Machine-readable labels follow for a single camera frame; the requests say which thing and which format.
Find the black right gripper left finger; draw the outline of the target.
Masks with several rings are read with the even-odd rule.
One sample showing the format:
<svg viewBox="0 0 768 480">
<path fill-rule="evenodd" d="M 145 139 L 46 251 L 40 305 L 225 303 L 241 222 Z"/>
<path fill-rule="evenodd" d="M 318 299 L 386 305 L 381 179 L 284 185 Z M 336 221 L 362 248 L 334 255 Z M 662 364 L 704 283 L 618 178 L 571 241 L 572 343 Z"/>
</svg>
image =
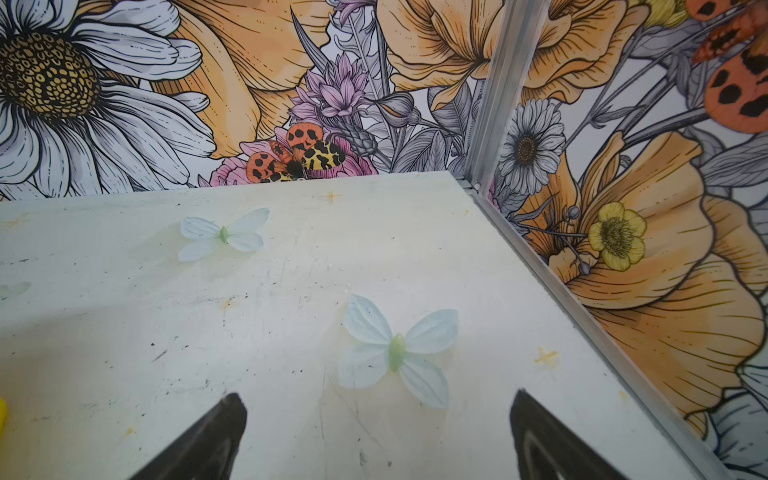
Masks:
<svg viewBox="0 0 768 480">
<path fill-rule="evenodd" d="M 246 424 L 244 403 L 230 393 L 131 480 L 229 479 Z"/>
</svg>

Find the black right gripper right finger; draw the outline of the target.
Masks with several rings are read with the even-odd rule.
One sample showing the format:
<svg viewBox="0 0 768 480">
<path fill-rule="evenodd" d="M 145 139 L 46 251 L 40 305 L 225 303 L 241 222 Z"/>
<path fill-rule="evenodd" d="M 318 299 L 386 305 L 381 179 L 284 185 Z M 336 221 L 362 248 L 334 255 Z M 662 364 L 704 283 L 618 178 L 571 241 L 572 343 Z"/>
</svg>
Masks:
<svg viewBox="0 0 768 480">
<path fill-rule="evenodd" d="M 626 480 L 524 389 L 516 392 L 509 421 L 523 480 Z"/>
</svg>

